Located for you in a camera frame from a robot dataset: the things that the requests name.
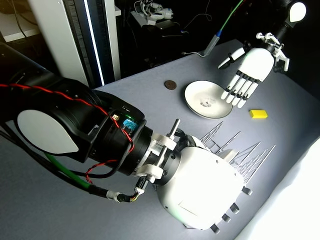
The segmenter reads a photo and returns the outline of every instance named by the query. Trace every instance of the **white led strip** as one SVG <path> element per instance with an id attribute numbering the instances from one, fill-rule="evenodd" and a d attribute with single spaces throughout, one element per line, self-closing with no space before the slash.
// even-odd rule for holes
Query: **white led strip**
<path id="1" fill-rule="evenodd" d="M 97 46 L 96 46 L 94 30 L 93 30 L 92 23 L 91 23 L 88 0 L 84 0 L 84 7 L 85 7 L 86 18 L 88 19 L 88 23 L 89 23 L 90 35 L 91 35 L 91 39 L 92 39 L 92 43 L 93 43 L 93 49 L 94 49 L 96 62 L 98 64 L 101 83 L 102 83 L 102 86 L 104 86 L 105 85 L 105 81 L 104 81 L 104 77 L 103 77 L 102 71 L 101 71 L 101 65 L 100 65 L 100 61 L 99 61 L 99 55 L 98 55 L 98 50 L 97 50 Z"/>

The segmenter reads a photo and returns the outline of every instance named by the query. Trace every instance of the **yellow block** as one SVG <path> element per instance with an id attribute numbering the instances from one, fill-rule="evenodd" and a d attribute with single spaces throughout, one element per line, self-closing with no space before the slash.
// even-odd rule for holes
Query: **yellow block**
<path id="1" fill-rule="evenodd" d="M 249 113 L 253 119 L 266 119 L 268 117 L 265 110 L 250 110 Z"/>

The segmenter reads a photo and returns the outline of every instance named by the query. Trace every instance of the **white bowl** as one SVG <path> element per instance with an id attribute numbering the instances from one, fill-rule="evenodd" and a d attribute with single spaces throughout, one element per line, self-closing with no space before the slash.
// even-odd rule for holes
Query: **white bowl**
<path id="1" fill-rule="evenodd" d="M 232 110 L 232 104 L 221 99 L 224 89 L 210 81 L 194 81 L 185 91 L 184 97 L 189 108 L 200 117 L 220 119 Z"/>

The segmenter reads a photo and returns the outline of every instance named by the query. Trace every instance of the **white machine in background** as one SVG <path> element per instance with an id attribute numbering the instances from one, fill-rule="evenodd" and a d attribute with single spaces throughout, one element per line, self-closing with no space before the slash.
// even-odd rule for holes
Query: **white machine in background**
<path id="1" fill-rule="evenodd" d="M 289 8 L 287 19 L 275 35 L 270 32 L 266 35 L 259 32 L 256 35 L 257 39 L 263 41 L 261 47 L 251 49 L 251 47 L 244 46 L 229 54 L 229 57 L 218 66 L 219 69 L 228 67 L 244 54 L 245 57 L 235 76 L 221 95 L 222 100 L 242 108 L 258 85 L 266 79 L 273 67 L 279 72 L 288 71 L 290 59 L 282 52 L 285 45 L 281 43 L 281 39 L 287 30 L 304 19 L 306 12 L 306 6 L 302 2 L 295 2 Z"/>
<path id="2" fill-rule="evenodd" d="M 137 4 L 140 3 L 140 11 L 137 9 Z M 158 20 L 169 20 L 173 17 L 173 11 L 171 8 L 163 8 L 161 4 L 153 2 L 153 0 L 141 0 L 134 3 L 135 12 L 138 14 L 132 14 L 136 20 L 143 25 L 155 25 Z"/>

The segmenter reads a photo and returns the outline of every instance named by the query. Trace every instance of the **white robotic hand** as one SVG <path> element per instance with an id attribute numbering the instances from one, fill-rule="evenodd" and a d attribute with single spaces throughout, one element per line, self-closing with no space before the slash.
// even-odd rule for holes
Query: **white robotic hand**
<path id="1" fill-rule="evenodd" d="M 230 54 L 218 67 L 219 69 L 225 68 L 247 52 L 235 76 L 221 95 L 222 100 L 226 100 L 227 103 L 232 103 L 233 106 L 238 106 L 238 108 L 244 106 L 259 83 L 266 79 L 279 60 L 284 61 L 283 70 L 288 71 L 289 58 L 281 50 L 284 45 L 280 44 L 271 33 L 264 36 L 262 33 L 258 33 L 256 38 L 261 39 L 267 46 L 271 46 L 272 52 L 262 47 L 252 48 L 249 51 L 248 48 L 242 47 Z"/>

